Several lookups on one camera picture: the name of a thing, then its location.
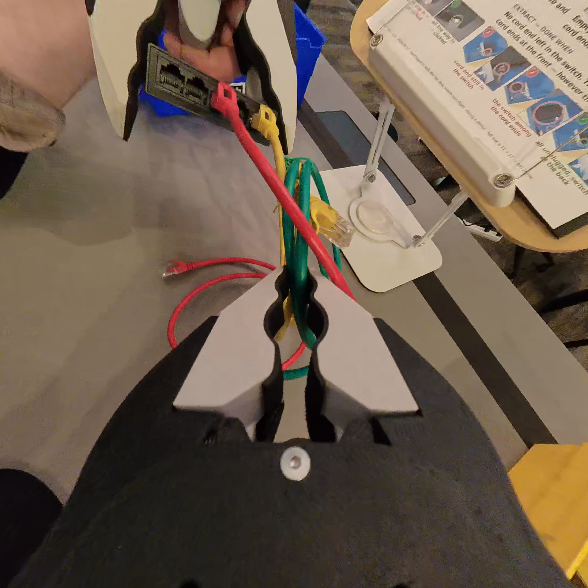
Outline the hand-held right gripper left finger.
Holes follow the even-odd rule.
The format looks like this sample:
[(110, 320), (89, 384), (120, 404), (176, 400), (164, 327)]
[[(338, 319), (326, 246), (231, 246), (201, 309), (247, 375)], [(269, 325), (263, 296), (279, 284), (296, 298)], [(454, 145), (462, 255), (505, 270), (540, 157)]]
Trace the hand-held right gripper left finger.
[(214, 318), (174, 408), (238, 419), (254, 440), (274, 442), (284, 410), (275, 336), (284, 324), (287, 284), (276, 269)]

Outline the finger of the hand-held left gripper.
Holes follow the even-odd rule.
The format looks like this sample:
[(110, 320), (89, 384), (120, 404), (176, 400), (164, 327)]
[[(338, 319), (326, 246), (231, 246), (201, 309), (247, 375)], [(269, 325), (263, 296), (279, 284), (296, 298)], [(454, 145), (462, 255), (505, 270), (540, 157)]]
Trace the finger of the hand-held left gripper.
[(160, 1), (87, 1), (86, 13), (102, 99), (117, 136), (128, 141), (148, 45), (160, 33)]
[(295, 141), (298, 78), (294, 1), (248, 1), (238, 26), (246, 95), (276, 116), (285, 155)]

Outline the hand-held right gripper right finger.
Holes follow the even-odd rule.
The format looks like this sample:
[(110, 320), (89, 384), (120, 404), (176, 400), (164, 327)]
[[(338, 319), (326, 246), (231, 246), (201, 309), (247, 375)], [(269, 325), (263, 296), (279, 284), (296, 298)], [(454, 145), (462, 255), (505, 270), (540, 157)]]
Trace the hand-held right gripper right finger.
[(308, 278), (307, 325), (315, 336), (305, 387), (310, 439), (339, 440), (356, 420), (417, 415), (383, 322), (324, 276)]

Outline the blue plastic bin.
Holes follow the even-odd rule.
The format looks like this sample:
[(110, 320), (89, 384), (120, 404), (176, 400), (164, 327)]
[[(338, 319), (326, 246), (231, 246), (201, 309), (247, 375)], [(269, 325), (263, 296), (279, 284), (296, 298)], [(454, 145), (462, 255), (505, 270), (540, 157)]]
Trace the blue plastic bin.
[[(322, 48), (326, 42), (326, 38), (315, 23), (306, 15), (305, 9), (309, 6), (309, 1), (295, 2), (295, 36), (296, 36), (296, 51), (297, 51), (297, 84), (298, 96), (297, 107), (300, 108), (305, 99), (305, 93), (308, 84), (311, 80), (315, 70), (316, 63)], [(171, 116), (190, 116), (180, 107), (171, 105), (170, 103), (155, 98), (148, 94), (144, 87), (141, 86), (139, 92), (139, 103), (149, 105), (152, 111), (159, 117), (167, 118)]]

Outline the black ethernet switch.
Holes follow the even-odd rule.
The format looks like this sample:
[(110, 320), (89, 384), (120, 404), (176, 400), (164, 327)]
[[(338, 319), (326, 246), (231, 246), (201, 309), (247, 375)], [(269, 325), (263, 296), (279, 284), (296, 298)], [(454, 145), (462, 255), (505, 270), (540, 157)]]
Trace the black ethernet switch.
[[(255, 71), (248, 78), (238, 79), (231, 84), (236, 91), (239, 116), (254, 140), (268, 145), (260, 131), (252, 125), (255, 114), (263, 100), (261, 90), (254, 84), (258, 81)], [(212, 96), (217, 90), (218, 81), (203, 74), (193, 66), (187, 65), (169, 55), (165, 49), (149, 43), (146, 51), (146, 79), (141, 98), (147, 101), (159, 116), (193, 115), (212, 125), (232, 130), (230, 121), (212, 104)]]

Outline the yellow plastic bin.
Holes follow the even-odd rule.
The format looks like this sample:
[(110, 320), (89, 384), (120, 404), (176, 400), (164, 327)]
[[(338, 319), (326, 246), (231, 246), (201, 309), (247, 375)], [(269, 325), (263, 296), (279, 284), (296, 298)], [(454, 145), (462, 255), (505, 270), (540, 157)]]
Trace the yellow plastic bin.
[(577, 587), (587, 587), (587, 443), (537, 444), (510, 472), (538, 536)]

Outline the person's left forearm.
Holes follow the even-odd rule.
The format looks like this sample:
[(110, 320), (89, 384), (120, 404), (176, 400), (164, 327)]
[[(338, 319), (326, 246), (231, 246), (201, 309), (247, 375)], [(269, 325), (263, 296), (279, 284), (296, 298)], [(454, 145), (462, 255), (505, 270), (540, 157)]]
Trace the person's left forearm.
[(1, 1), (1, 147), (53, 144), (64, 107), (95, 76), (82, 1)]

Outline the person's left hand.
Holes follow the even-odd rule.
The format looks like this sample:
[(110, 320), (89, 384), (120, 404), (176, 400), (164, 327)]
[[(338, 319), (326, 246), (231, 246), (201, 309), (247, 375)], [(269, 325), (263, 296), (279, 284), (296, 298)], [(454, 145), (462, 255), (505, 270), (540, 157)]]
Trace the person's left hand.
[(222, 1), (213, 42), (209, 48), (193, 46), (182, 40), (177, 1), (165, 1), (164, 7), (164, 45), (169, 55), (225, 83), (241, 76), (233, 34), (239, 26), (247, 1)]

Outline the printed instruction sheet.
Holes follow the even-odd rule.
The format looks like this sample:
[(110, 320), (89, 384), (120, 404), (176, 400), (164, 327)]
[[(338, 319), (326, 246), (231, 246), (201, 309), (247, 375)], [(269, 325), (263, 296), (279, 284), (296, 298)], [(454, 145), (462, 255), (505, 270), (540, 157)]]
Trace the printed instruction sheet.
[(587, 1), (388, 1), (370, 67), (490, 205), (587, 226)]

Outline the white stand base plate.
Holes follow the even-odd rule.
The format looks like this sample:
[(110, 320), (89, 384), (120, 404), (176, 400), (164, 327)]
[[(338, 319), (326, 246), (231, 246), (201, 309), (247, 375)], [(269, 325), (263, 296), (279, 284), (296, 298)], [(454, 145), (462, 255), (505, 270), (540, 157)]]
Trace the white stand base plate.
[(380, 101), (378, 122), (366, 162), (320, 173), (331, 206), (355, 230), (343, 255), (360, 283), (383, 293), (437, 270), (442, 254), (433, 236), (466, 202), (461, 190), (435, 224), (425, 231), (403, 195), (408, 189), (379, 168), (394, 106)]

